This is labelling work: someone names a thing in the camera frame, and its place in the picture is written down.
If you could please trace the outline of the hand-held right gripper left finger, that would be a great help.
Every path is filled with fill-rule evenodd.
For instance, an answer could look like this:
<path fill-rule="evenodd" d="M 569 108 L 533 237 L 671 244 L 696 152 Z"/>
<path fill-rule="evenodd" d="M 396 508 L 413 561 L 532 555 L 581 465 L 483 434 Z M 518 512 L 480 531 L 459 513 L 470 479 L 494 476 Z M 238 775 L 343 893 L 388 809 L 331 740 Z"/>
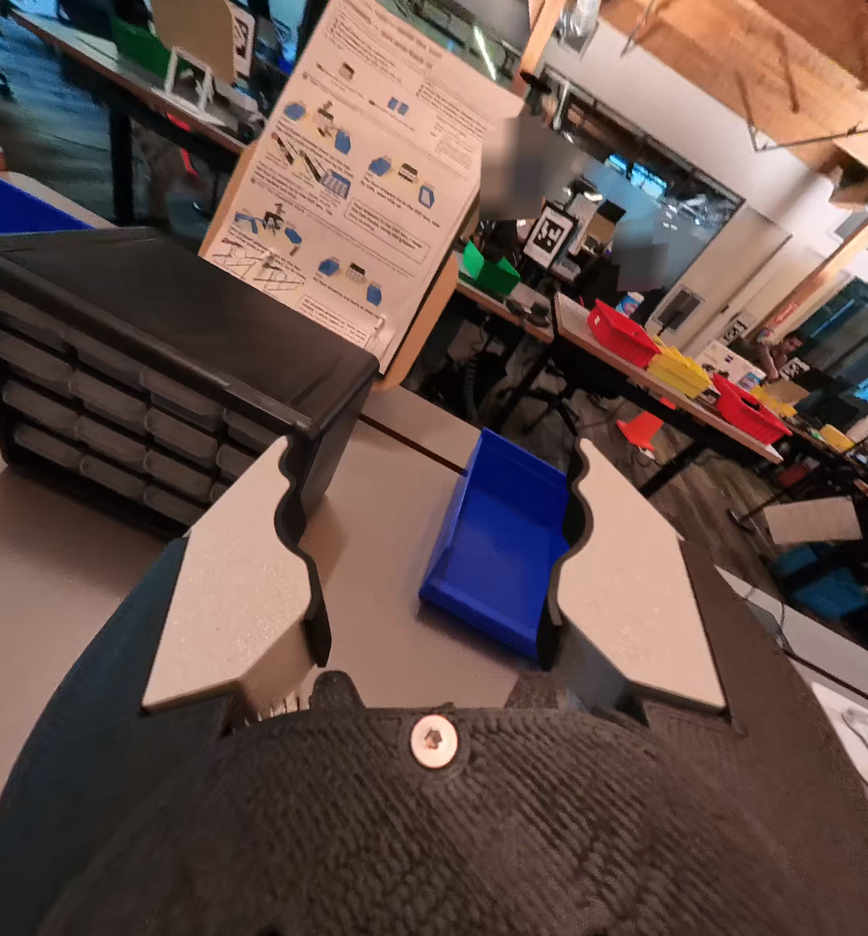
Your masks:
<path fill-rule="evenodd" d="M 184 537 L 142 699 L 161 712 L 227 696 L 241 718 L 296 712 L 326 665 L 332 632 L 321 579 L 299 547 L 307 526 L 279 437 Z"/>

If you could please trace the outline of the black drawer cabinet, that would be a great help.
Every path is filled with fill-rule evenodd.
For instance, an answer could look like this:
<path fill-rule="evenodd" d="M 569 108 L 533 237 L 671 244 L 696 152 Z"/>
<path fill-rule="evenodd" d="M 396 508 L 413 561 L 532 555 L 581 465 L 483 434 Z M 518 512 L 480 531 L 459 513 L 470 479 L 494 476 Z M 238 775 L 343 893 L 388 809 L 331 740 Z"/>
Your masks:
<path fill-rule="evenodd" d="M 366 350 L 142 228 L 0 236 L 0 288 L 239 415 L 284 429 L 308 523 L 377 374 Z M 189 528 L 133 523 L 7 460 L 3 447 L 0 438 L 4 463 L 20 475 L 120 521 L 167 539 Z"/>

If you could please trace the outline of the grey desk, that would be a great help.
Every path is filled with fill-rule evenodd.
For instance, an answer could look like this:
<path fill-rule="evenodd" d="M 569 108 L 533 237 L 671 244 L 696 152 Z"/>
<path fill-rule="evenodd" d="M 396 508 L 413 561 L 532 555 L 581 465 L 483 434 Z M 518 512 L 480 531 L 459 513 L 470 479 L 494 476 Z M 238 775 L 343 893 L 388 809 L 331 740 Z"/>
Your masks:
<path fill-rule="evenodd" d="M 301 539 L 331 622 L 329 667 L 371 707 L 498 705 L 526 666 L 418 597 L 479 435 L 404 389 L 373 394 Z M 0 454 L 0 796 L 58 685 L 161 551 Z"/>

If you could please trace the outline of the small blue plastic bin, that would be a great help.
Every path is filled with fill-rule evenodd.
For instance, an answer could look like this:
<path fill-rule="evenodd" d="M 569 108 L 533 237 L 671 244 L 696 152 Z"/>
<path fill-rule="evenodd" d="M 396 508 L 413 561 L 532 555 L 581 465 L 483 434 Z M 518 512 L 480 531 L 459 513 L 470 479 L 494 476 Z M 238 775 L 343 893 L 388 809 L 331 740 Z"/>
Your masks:
<path fill-rule="evenodd" d="M 559 631 L 547 595 L 568 549 L 568 500 L 566 474 L 483 429 L 454 487 L 420 600 L 550 669 Z"/>

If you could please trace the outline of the grey flat panel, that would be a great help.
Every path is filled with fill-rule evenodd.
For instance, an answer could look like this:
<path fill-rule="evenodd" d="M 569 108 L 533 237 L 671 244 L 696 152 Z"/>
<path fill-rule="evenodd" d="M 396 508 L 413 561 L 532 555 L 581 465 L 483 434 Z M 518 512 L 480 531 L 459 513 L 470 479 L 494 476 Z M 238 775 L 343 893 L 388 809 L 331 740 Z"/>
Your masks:
<path fill-rule="evenodd" d="M 863 538 L 853 499 L 838 496 L 776 504 L 762 511 L 772 542 L 778 546 L 856 542 Z"/>

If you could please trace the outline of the long background table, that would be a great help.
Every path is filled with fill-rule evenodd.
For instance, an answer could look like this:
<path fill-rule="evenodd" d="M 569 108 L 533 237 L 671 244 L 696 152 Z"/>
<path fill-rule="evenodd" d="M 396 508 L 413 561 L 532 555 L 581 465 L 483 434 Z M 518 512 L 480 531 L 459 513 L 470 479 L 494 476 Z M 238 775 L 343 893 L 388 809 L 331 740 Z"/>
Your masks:
<path fill-rule="evenodd" d="M 697 403 L 681 392 L 603 347 L 587 322 L 588 310 L 567 296 L 554 298 L 557 335 L 569 345 L 580 348 L 596 363 L 619 376 L 614 380 L 617 395 L 657 416 L 681 432 L 690 441 L 677 455 L 638 487 L 645 499 L 652 498 L 665 485 L 685 471 L 706 451 L 732 460 L 742 467 L 761 462 L 781 464 L 775 448 L 765 445 L 725 421 L 711 406 Z"/>

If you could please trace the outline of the set of translucent cabinet drawers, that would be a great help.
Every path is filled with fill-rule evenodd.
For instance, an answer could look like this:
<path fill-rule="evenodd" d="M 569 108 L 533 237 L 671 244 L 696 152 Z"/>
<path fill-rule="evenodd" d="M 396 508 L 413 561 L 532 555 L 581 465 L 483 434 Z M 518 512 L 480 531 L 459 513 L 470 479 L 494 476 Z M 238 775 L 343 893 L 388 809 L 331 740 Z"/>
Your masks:
<path fill-rule="evenodd" d="M 185 530 L 284 433 L 0 288 L 7 460 L 42 470 L 133 523 Z"/>

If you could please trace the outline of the red plastic basket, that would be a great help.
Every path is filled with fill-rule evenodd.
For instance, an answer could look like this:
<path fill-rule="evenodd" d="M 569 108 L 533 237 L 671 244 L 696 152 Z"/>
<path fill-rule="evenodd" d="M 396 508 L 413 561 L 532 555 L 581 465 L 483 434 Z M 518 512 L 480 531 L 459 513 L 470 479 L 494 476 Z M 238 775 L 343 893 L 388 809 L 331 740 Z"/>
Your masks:
<path fill-rule="evenodd" d="M 792 434 L 791 429 L 749 391 L 718 372 L 712 375 L 711 381 L 717 394 L 715 409 L 731 426 L 765 446 L 772 446 Z"/>
<path fill-rule="evenodd" d="M 662 353 L 642 326 L 600 299 L 590 309 L 587 324 L 600 346 L 642 370 Z"/>

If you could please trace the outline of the white cardboard box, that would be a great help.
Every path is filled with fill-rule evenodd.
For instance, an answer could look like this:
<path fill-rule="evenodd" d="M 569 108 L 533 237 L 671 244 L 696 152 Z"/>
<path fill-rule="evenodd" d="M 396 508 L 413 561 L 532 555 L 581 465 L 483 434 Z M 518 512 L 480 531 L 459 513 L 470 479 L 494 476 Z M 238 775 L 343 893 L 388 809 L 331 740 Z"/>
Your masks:
<path fill-rule="evenodd" d="M 751 391 L 766 379 L 765 371 L 758 365 L 735 353 L 720 341 L 712 341 L 706 345 L 695 360 L 708 374 L 719 374 L 746 391 Z"/>

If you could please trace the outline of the green plastic bin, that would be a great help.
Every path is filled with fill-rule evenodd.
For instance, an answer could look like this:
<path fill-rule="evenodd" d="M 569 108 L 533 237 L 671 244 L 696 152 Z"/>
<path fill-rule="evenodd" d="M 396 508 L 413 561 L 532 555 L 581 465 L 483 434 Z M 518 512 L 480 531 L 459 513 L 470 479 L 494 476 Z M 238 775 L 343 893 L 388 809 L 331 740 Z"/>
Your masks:
<path fill-rule="evenodd" d="M 491 259 L 491 255 L 480 251 L 472 240 L 463 248 L 461 275 L 474 287 L 498 298 L 510 297 L 521 284 L 519 272 L 502 253 Z"/>
<path fill-rule="evenodd" d="M 114 16 L 110 24 L 113 41 L 125 59 L 157 78 L 166 77 L 171 53 L 150 28 Z"/>

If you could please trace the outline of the black and white marker sign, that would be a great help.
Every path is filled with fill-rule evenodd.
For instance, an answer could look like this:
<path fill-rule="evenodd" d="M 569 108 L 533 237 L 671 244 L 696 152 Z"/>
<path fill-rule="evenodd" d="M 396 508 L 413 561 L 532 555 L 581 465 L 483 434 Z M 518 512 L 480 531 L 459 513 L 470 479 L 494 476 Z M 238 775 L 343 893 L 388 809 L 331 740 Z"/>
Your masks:
<path fill-rule="evenodd" d="M 521 252 L 535 267 L 547 273 L 578 226 L 578 219 L 559 205 L 545 201 L 540 215 L 525 236 Z"/>

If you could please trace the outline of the printed instruction sheet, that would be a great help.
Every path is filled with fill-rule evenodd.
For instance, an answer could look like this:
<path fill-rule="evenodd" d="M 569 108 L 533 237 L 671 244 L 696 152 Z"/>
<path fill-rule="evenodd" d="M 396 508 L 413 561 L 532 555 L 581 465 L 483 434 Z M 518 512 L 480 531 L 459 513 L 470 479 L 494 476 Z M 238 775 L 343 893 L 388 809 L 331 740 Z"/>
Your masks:
<path fill-rule="evenodd" d="M 329 2 L 202 258 L 375 356 L 386 375 L 522 100 L 379 2 Z"/>

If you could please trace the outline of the large blue plastic bin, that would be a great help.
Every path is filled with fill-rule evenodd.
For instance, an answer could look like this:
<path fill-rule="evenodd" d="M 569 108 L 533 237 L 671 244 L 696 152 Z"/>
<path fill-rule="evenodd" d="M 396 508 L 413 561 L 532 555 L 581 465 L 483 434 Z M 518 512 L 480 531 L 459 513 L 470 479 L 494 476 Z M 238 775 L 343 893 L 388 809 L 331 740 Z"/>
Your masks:
<path fill-rule="evenodd" d="M 0 177 L 0 236 L 87 230 L 92 226 Z"/>

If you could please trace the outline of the dark-legged background table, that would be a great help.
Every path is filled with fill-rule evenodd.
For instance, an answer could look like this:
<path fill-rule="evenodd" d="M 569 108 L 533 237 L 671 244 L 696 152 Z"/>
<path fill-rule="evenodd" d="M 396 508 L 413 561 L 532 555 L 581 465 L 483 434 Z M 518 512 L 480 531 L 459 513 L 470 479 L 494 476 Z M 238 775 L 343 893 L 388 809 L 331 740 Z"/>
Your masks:
<path fill-rule="evenodd" d="M 14 22 L 74 65 L 75 76 L 108 111 L 116 223 L 135 223 L 133 123 L 153 130 L 228 179 L 245 148 L 234 123 L 216 124 L 168 97 L 163 81 L 122 56 L 113 42 L 65 23 L 15 12 Z"/>

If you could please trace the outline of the white stand with cardboard panel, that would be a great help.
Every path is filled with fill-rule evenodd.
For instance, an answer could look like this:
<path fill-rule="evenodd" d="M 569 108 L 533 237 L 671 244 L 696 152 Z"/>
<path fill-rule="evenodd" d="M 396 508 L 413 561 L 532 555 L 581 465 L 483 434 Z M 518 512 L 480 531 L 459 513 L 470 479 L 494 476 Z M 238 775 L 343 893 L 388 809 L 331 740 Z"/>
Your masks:
<path fill-rule="evenodd" d="M 216 81 L 237 77 L 231 4 L 227 1 L 153 1 L 155 33 L 169 51 L 164 95 L 188 111 L 207 111 Z"/>

